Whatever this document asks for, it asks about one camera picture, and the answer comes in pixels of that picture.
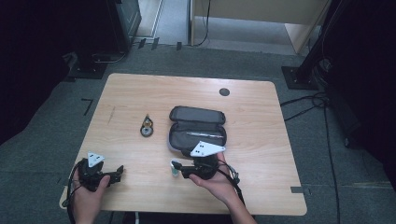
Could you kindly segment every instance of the human hand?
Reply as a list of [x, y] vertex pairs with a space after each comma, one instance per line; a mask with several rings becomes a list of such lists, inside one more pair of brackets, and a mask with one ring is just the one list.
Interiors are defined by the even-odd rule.
[[[217, 154], [219, 159], [219, 169], [225, 174], [229, 175], [230, 171], [223, 163], [226, 162], [224, 158], [224, 154], [222, 152]], [[229, 200], [233, 200], [237, 194], [233, 185], [227, 179], [227, 177], [220, 172], [216, 172], [215, 175], [207, 180], [203, 180], [197, 175], [190, 175], [189, 178], [194, 182], [197, 186], [203, 187], [209, 190], [210, 193], [213, 194], [220, 201], [227, 203]]]
[[73, 197], [73, 212], [76, 223], [93, 223], [100, 212], [102, 198], [106, 191], [110, 176], [105, 175], [96, 190], [92, 192], [82, 187], [78, 182], [78, 171], [73, 176], [76, 191]]

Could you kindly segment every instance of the black case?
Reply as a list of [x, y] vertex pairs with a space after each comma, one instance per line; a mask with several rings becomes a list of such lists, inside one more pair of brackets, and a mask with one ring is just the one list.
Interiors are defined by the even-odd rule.
[[[169, 131], [169, 147], [190, 157], [190, 152], [200, 141], [224, 147], [227, 133], [222, 124], [225, 115], [217, 110], [209, 110], [189, 106], [175, 106], [169, 119], [175, 123]], [[207, 133], [222, 136], [221, 138], [195, 136], [188, 133]]]

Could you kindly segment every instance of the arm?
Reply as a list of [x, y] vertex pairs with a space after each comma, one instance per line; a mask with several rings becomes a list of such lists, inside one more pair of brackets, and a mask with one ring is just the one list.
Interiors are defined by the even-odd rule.
[[[221, 161], [225, 161], [222, 152], [218, 153], [218, 159]], [[226, 174], [230, 173], [227, 166], [224, 165], [222, 162], [220, 162], [219, 165], [221, 171]], [[208, 180], [203, 180], [197, 175], [190, 175], [189, 178], [197, 186], [209, 190], [209, 192], [212, 193], [213, 196], [215, 196], [227, 206], [228, 210], [230, 210], [231, 218], [233, 219], [234, 224], [256, 223], [254, 218], [246, 209], [245, 205], [239, 199], [238, 195], [235, 192], [235, 189], [233, 188], [233, 185], [224, 175], [217, 172], [211, 179]]]
[[100, 212], [102, 198], [106, 191], [109, 175], [105, 175], [96, 190], [91, 192], [82, 187], [78, 180], [78, 172], [75, 172], [75, 189], [73, 197], [73, 213], [77, 224], [92, 224]]

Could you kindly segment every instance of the table top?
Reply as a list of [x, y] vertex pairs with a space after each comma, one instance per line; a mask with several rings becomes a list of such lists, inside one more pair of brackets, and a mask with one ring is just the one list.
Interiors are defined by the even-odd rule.
[[[226, 88], [228, 96], [219, 94]], [[169, 150], [167, 137], [176, 105], [222, 111], [226, 117], [227, 162], [239, 173], [252, 215], [302, 216], [306, 213], [290, 142], [276, 95], [268, 81], [112, 74], [103, 90], [76, 162], [88, 151], [106, 157], [103, 172], [121, 165], [120, 183], [111, 185], [102, 209], [112, 211], [227, 214], [227, 207], [181, 174], [170, 160], [189, 160]], [[154, 133], [145, 138], [145, 116]], [[65, 191], [60, 200], [65, 198]]]

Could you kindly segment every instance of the gray carpet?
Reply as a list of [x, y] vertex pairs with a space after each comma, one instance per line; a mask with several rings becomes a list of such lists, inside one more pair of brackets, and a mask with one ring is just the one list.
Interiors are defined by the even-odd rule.
[[[109, 74], [269, 80], [276, 84], [279, 100], [284, 102], [315, 93], [288, 90], [284, 81], [280, 67], [298, 66], [303, 60], [255, 52], [189, 47], [176, 50], [174, 46], [151, 50], [151, 45], [142, 49], [134, 46], [127, 57], [107, 67], [103, 79], [60, 83], [29, 126], [0, 146], [0, 223], [68, 223], [58, 202]], [[89, 102], [81, 99], [93, 99], [85, 116]], [[284, 118], [310, 106], [309, 101], [286, 105], [282, 107]], [[327, 115], [341, 223], [394, 223], [396, 194], [382, 164], [364, 149], [345, 148], [343, 134], [330, 108]], [[256, 219], [259, 223], [336, 223], [323, 110], [313, 109], [286, 125], [308, 212], [303, 217], [256, 216]], [[107, 223], [109, 216], [109, 212], [102, 212], [97, 223]], [[120, 223], [121, 217], [121, 212], [115, 213], [112, 223]]]

